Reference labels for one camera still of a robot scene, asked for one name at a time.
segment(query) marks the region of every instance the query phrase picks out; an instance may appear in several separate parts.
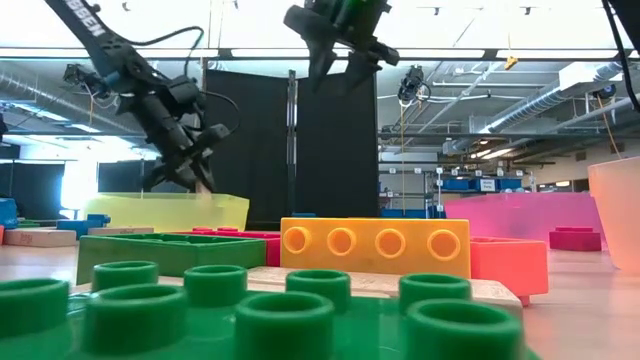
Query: orange lego brick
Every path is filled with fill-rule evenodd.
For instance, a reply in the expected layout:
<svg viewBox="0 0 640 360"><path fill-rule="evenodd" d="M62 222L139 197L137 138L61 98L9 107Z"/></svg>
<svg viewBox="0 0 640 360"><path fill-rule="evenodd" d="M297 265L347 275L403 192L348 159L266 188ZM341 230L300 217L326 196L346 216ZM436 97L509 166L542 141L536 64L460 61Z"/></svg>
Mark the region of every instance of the orange lego brick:
<svg viewBox="0 0 640 360"><path fill-rule="evenodd" d="M469 278L467 220L283 218L282 267Z"/></svg>
<svg viewBox="0 0 640 360"><path fill-rule="evenodd" d="M471 239L471 278L496 280L528 305L529 296L549 292L544 241Z"/></svg>

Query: yellow lego brick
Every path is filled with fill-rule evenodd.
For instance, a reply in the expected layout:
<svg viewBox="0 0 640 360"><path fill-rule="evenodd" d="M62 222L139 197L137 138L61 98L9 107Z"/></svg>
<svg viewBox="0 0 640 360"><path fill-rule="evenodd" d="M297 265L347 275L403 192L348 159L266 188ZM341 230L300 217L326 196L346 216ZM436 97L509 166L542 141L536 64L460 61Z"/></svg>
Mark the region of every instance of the yellow lego brick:
<svg viewBox="0 0 640 360"><path fill-rule="evenodd" d="M282 267L471 276L468 220L283 218Z"/></svg>

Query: pink bin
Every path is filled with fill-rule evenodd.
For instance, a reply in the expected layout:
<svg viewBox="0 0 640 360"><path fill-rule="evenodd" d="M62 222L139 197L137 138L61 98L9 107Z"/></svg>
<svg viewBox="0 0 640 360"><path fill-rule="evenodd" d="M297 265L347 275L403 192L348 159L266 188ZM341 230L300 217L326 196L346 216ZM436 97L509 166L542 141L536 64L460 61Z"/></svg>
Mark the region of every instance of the pink bin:
<svg viewBox="0 0 640 360"><path fill-rule="evenodd" d="M613 263L640 273L640 157L589 166L589 188L598 205Z"/></svg>
<svg viewBox="0 0 640 360"><path fill-rule="evenodd" d="M510 193L450 200L450 219L468 219L472 237L544 240L557 226L604 234L596 204L586 193Z"/></svg>

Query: translucent yellow tub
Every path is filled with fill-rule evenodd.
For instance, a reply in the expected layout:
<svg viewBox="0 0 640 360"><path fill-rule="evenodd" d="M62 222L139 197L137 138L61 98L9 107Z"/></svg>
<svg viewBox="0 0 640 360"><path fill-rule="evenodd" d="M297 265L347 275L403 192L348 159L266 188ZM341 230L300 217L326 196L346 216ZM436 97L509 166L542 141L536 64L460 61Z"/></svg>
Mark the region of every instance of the translucent yellow tub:
<svg viewBox="0 0 640 360"><path fill-rule="evenodd" d="M244 230L249 200L224 194L101 193L84 214L106 214L109 226L153 226L156 232L190 231L196 226Z"/></svg>

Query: pink lego brick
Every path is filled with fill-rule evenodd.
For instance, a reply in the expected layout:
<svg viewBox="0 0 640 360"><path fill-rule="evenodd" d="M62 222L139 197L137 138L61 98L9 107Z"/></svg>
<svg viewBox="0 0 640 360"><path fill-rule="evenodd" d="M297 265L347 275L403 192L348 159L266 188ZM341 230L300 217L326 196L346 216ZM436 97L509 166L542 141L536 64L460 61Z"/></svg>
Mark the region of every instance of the pink lego brick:
<svg viewBox="0 0 640 360"><path fill-rule="evenodd" d="M511 193L475 196L445 203L447 217L468 219L471 236L547 241L556 226L592 228L602 234L593 198L586 193Z"/></svg>
<svg viewBox="0 0 640 360"><path fill-rule="evenodd" d="M549 292L547 245L534 240L472 238L471 278L499 281L528 306L531 295Z"/></svg>
<svg viewBox="0 0 640 360"><path fill-rule="evenodd" d="M549 247L568 251L602 251L600 233L570 227L557 227L549 232Z"/></svg>
<svg viewBox="0 0 640 360"><path fill-rule="evenodd" d="M280 266L280 233L263 231L238 231L236 228L221 227L217 230L206 227L195 227L190 232L182 234L243 237L250 239L263 239L267 243L267 266Z"/></svg>

